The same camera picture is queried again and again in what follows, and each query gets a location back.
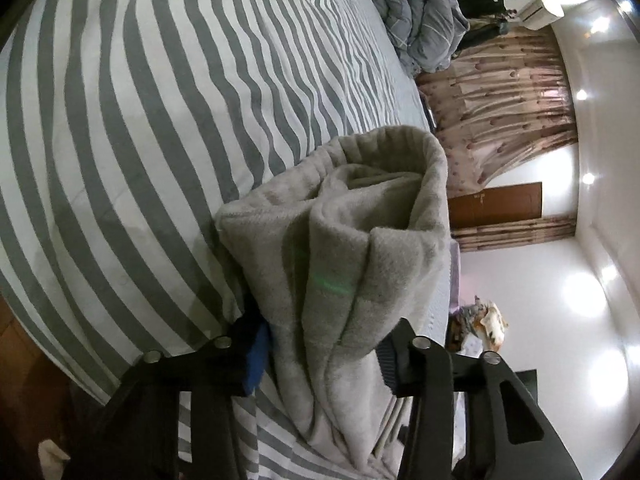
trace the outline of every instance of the stuffed animal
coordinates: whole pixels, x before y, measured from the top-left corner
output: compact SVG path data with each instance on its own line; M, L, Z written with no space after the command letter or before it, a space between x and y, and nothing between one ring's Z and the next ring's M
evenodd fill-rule
M476 296L476 302L462 306L449 319L447 350L458 352L468 334L482 341L484 350L497 352L504 343L504 330L509 326L493 301L483 301Z

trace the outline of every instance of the brown floor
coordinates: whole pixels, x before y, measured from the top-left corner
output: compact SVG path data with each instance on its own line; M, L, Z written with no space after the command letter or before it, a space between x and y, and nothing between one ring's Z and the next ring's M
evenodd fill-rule
M69 379L33 343L0 296L0 422L31 463L38 443L64 445Z

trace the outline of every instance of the metal screw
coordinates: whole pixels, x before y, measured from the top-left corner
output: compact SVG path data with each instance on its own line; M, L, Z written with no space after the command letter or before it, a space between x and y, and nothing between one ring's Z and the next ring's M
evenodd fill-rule
M231 338L226 335L221 335L220 337L217 337L213 340L213 345L216 348L220 348L221 350L229 348L231 346L231 343Z
M414 345L414 348L417 348L418 350L426 350L431 346L431 341L429 341L428 337L419 335L418 337L414 337L414 339L411 341L411 344Z
M500 356L495 352L485 352L482 358L491 365L497 365L501 361Z
M159 350L150 350L142 357L142 360L148 365L157 363L160 359L162 359L162 352Z

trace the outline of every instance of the striped bed sheet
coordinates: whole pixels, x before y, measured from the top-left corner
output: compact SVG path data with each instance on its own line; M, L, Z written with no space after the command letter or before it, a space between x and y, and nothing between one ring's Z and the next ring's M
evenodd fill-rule
M370 0L35 0L0 54L2 295L106 402L143 352L240 315L219 206L384 124L428 129ZM249 478L360 478L299 438L270 373L234 410Z

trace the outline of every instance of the rolled blanket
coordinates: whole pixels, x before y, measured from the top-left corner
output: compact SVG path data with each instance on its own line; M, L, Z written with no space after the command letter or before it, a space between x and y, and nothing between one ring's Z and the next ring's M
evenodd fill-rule
M457 0L372 0L405 72L437 72L469 30Z
M370 476L395 476L408 409L374 348L401 317L423 327L449 270L446 179L433 135L389 126L335 137L216 218L270 324L287 414L325 457Z

